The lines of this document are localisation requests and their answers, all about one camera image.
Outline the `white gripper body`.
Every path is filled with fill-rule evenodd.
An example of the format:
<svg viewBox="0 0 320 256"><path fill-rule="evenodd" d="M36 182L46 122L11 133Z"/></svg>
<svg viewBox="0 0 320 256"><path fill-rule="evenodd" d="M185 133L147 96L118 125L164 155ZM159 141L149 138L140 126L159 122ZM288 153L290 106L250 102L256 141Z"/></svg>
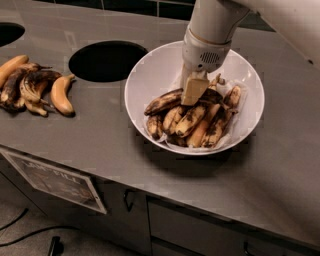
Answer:
<svg viewBox="0 0 320 256"><path fill-rule="evenodd" d="M211 73L223 65L230 48L231 42L214 44L200 39L187 28L182 46L183 62L191 71Z"/></svg>

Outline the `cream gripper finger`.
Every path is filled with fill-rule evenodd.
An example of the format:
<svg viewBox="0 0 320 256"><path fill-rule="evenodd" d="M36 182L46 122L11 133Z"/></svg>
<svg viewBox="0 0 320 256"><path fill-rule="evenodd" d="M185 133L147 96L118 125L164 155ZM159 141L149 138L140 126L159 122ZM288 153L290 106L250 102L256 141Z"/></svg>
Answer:
<svg viewBox="0 0 320 256"><path fill-rule="evenodd" d="M186 65L182 66L181 75L180 75L180 87L184 88L187 78L191 74L191 71L186 67Z"/></svg>
<svg viewBox="0 0 320 256"><path fill-rule="evenodd" d="M209 86L209 79L206 71L191 72L187 78L183 93L181 96L181 104L185 106L193 106L203 95Z"/></svg>

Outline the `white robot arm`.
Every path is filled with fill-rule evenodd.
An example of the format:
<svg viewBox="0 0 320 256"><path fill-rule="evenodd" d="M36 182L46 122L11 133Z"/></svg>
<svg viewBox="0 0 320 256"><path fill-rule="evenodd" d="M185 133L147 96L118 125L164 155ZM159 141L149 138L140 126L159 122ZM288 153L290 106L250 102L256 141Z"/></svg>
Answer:
<svg viewBox="0 0 320 256"><path fill-rule="evenodd" d="M223 65L236 29L250 14L320 68L320 0L196 0L182 46L184 105L204 94L209 82L202 76Z"/></svg>

